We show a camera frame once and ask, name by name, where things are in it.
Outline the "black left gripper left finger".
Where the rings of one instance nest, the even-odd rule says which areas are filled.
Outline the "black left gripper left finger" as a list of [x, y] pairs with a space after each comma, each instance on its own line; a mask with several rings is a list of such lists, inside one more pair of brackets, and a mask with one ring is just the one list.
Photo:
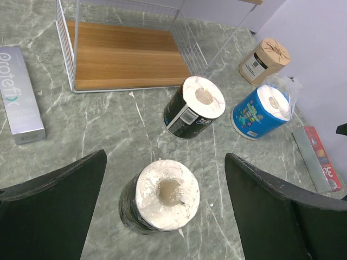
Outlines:
[[101, 149], [1, 189], [1, 259], [80, 259], [106, 164]]

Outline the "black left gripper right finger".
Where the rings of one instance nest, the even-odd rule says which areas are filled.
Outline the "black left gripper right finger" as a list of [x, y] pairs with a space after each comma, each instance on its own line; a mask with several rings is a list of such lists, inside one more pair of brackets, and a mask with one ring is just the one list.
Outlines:
[[297, 187], [234, 153], [224, 169], [245, 259], [346, 259], [346, 198]]

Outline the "blue-wrapped paper towel roll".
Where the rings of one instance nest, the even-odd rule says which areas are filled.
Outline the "blue-wrapped paper towel roll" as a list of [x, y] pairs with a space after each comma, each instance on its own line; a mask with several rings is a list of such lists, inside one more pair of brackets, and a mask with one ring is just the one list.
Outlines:
[[233, 108], [230, 120], [234, 129], [247, 139], [262, 138], [292, 119], [302, 89], [296, 78], [267, 77]]

